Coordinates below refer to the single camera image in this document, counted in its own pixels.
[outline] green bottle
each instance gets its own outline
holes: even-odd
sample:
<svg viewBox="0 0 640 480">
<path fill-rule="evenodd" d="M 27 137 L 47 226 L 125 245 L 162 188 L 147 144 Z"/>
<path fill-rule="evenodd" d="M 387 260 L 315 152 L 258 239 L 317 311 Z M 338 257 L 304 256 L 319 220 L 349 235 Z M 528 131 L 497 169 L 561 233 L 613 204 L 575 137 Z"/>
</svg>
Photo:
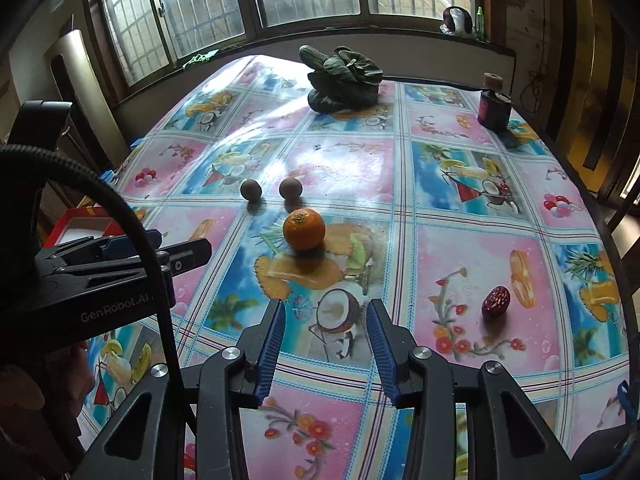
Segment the green bottle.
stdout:
<svg viewBox="0 0 640 480">
<path fill-rule="evenodd" d="M 484 12 L 482 12 L 482 7 L 478 7 L 478 12 L 476 12 L 476 40 L 485 41 L 484 40 Z"/>
</svg>

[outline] tablecloth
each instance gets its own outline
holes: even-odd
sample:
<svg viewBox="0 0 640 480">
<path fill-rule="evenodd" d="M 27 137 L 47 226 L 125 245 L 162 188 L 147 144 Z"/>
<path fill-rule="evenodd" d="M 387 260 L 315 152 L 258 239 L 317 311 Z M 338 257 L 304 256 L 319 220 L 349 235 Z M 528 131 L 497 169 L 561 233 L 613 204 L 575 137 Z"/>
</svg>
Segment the tablecloth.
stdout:
<svg viewBox="0 0 640 480">
<path fill-rule="evenodd" d="M 113 183 L 163 245 L 212 245 L 207 266 L 174 278 L 183 365 L 232 345 L 269 298 L 285 303 L 271 394 L 241 414 L 250 478 L 402 478 L 412 410 L 382 392 L 362 314 L 372 298 L 450 362 L 500 360 L 570 456 L 623 423 L 616 280 L 577 188 L 534 130 L 513 112 L 505 142 L 478 124 L 479 92 L 389 80 L 375 107 L 317 114 L 307 73 L 263 56 L 229 63 L 156 124 Z M 288 176 L 326 223 L 326 257 L 309 269 L 282 236 Z M 239 194 L 247 178 L 262 186 L 259 206 Z M 511 298 L 497 327 L 481 317 L 496 286 Z M 153 317 L 94 338 L 88 423 L 102 427 L 161 361 Z M 464 478 L 464 406 L 457 424 Z M 186 478 L 193 457 L 189 434 Z"/>
</svg>

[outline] bottle with wooden cap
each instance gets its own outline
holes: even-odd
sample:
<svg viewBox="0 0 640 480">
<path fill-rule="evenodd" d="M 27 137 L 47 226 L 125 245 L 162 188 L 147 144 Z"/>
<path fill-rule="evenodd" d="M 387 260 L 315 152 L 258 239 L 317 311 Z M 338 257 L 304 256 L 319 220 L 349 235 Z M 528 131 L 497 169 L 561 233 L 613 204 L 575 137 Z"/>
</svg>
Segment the bottle with wooden cap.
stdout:
<svg viewBox="0 0 640 480">
<path fill-rule="evenodd" d="M 504 132 L 511 115 L 511 99 L 501 93 L 502 78 L 486 72 L 482 78 L 482 88 L 478 122 L 494 132 Z"/>
</svg>

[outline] brown ball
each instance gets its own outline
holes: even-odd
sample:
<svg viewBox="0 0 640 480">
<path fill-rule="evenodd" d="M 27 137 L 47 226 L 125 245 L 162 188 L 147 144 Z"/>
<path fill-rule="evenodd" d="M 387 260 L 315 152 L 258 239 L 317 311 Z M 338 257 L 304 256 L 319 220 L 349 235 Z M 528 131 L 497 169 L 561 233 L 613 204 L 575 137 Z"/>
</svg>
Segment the brown ball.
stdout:
<svg viewBox="0 0 640 480">
<path fill-rule="evenodd" d="M 302 195 L 302 184 L 296 178 L 286 178 L 280 183 L 280 196 L 284 200 L 295 200 Z"/>
<path fill-rule="evenodd" d="M 486 320 L 500 317 L 507 312 L 507 307 L 511 301 L 511 294 L 506 287 L 498 285 L 482 302 L 482 316 Z"/>
<path fill-rule="evenodd" d="M 240 186 L 240 194 L 249 202 L 257 202 L 262 196 L 262 188 L 255 180 L 245 180 Z"/>
</svg>

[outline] round brown fruit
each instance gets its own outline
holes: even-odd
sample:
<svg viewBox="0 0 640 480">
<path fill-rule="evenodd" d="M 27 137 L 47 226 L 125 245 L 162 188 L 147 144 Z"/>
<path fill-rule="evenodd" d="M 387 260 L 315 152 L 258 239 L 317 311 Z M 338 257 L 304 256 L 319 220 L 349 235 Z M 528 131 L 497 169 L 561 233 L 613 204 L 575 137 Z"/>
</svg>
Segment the round brown fruit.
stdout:
<svg viewBox="0 0 640 480">
<path fill-rule="evenodd" d="M 505 286 L 498 285 L 482 302 L 482 316 L 487 319 L 495 319 L 507 312 L 511 301 L 511 295 Z"/>
<path fill-rule="evenodd" d="M 324 240 L 325 231 L 322 217 L 308 207 L 293 211 L 282 225 L 284 239 L 297 251 L 318 247 Z"/>
<path fill-rule="evenodd" d="M 258 202 L 262 196 L 262 188 L 255 180 L 245 180 L 240 186 L 240 194 L 249 202 Z"/>
<path fill-rule="evenodd" d="M 286 178 L 280 183 L 280 195 L 284 200 L 295 200 L 302 195 L 302 184 L 296 178 Z"/>
</svg>

